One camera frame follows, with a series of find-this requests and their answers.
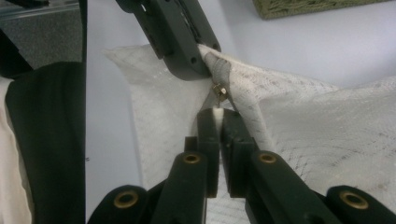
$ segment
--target gray surface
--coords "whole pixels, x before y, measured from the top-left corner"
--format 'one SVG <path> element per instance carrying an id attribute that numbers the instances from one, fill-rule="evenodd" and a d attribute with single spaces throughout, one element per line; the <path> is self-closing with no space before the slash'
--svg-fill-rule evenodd
<path id="1" fill-rule="evenodd" d="M 81 61 L 79 10 L 0 21 L 0 29 L 33 68 L 56 62 Z"/>

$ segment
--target brass screw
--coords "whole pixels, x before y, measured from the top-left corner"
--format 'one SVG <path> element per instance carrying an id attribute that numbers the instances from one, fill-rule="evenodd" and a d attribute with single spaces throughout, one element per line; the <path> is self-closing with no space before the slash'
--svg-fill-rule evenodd
<path id="1" fill-rule="evenodd" d="M 139 199 L 139 196 L 134 190 L 127 190 L 119 193 L 114 199 L 114 206 L 124 209 L 134 206 Z"/>
<path id="2" fill-rule="evenodd" d="M 199 162 L 201 160 L 201 158 L 197 155 L 194 154 L 189 154 L 184 156 L 183 161 L 189 164 L 195 164 L 197 162 Z"/>
<path id="3" fill-rule="evenodd" d="M 276 157 L 271 154 L 267 154 L 267 153 L 260 154 L 259 159 L 260 159 L 260 161 L 265 162 L 265 163 L 276 162 Z"/>
<path id="4" fill-rule="evenodd" d="M 369 207 L 369 203 L 364 198 L 349 190 L 341 191 L 340 198 L 344 203 L 356 209 L 367 209 Z"/>

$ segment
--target white cloth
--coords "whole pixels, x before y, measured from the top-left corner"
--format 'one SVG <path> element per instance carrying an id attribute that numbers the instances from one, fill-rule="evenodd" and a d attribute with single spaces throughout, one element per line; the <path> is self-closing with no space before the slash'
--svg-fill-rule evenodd
<path id="1" fill-rule="evenodd" d="M 30 224 L 28 182 L 7 120 L 6 94 L 10 79 L 0 77 L 0 224 Z"/>
<path id="2" fill-rule="evenodd" d="M 282 156 L 313 190 L 349 185 L 396 211 L 396 78 L 342 90 L 244 64 L 200 47 L 213 79 L 226 86 L 260 149 Z M 184 137 L 193 132 L 211 80 L 173 77 L 150 47 L 108 50 L 131 85 L 133 116 L 146 188 L 165 179 Z M 219 194 L 207 223 L 248 223 L 244 201 Z"/>

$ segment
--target brass insert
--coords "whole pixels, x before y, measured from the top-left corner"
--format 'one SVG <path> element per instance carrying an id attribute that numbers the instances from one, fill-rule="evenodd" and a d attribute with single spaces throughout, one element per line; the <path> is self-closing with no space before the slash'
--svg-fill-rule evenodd
<path id="1" fill-rule="evenodd" d="M 134 190 L 127 190 L 124 192 L 119 193 L 116 198 L 114 199 L 114 206 L 118 208 L 129 208 L 134 206 L 139 199 L 139 196 L 137 195 Z"/>
<path id="2" fill-rule="evenodd" d="M 200 160 L 201 160 L 201 158 L 194 154 L 186 155 L 186 156 L 184 156 L 184 159 L 183 159 L 184 162 L 189 163 L 189 164 L 195 164 L 195 163 L 199 162 Z"/>
<path id="3" fill-rule="evenodd" d="M 364 198 L 349 190 L 341 191 L 340 198 L 344 203 L 356 209 L 367 209 L 369 207 L 369 203 Z"/>
<path id="4" fill-rule="evenodd" d="M 260 154 L 260 161 L 265 162 L 265 163 L 274 163 L 276 162 L 276 157 L 271 155 L 271 154 L 267 154 L 267 153 L 262 153 Z"/>

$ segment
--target white fabric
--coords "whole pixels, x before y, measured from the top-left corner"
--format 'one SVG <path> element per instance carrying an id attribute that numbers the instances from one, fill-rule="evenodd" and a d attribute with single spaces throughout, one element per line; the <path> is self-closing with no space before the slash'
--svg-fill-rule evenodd
<path id="1" fill-rule="evenodd" d="M 396 211 L 395 77 L 346 90 L 200 48 L 260 149 L 281 155 L 319 193 L 349 185 Z M 150 47 L 106 55 L 131 85 L 144 183 L 151 188 L 182 152 L 211 81 L 176 79 Z M 244 201 L 229 199 L 222 171 L 218 198 L 208 201 L 207 223 L 248 223 Z"/>
<path id="2" fill-rule="evenodd" d="M 0 224 L 30 224 L 27 177 L 7 121 L 5 97 L 10 82 L 0 77 Z"/>

